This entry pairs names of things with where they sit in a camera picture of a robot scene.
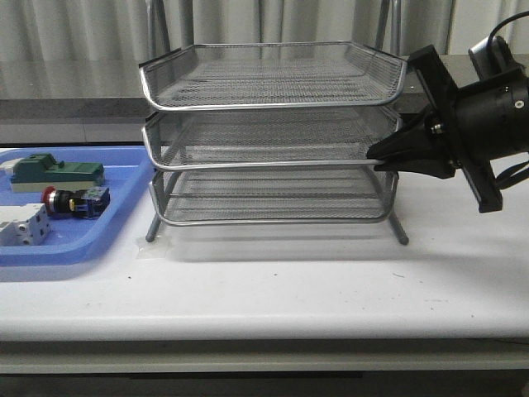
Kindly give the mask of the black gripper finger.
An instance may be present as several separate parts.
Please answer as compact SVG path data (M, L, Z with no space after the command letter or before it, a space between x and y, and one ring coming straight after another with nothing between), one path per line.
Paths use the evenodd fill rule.
M443 156L390 156L381 157L381 163L374 169L388 172L408 172L428 175L438 179L449 179L454 177L454 167Z
M384 162L405 160L436 160L439 155L425 127L427 115L417 114L398 131L374 143L366 157Z

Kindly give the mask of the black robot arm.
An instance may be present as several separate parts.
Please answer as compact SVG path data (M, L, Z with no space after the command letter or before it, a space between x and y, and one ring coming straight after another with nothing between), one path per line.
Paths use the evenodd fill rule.
M502 210L504 189L528 177L525 162L499 175L491 166L528 150L528 77L501 36L478 43L469 57L479 79L460 87L433 46L412 53L407 63L428 104L366 156L383 171L449 179L462 170L479 211L491 213Z

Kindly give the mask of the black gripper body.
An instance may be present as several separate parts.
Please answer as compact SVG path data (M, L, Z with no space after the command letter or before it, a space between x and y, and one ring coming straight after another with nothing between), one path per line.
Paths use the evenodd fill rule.
M481 213L503 209L503 196L495 182L492 156L479 145L488 133L480 125L495 105L492 90L478 85L460 88L429 45L408 58L425 89L431 110L424 118L426 139L442 169L463 171Z

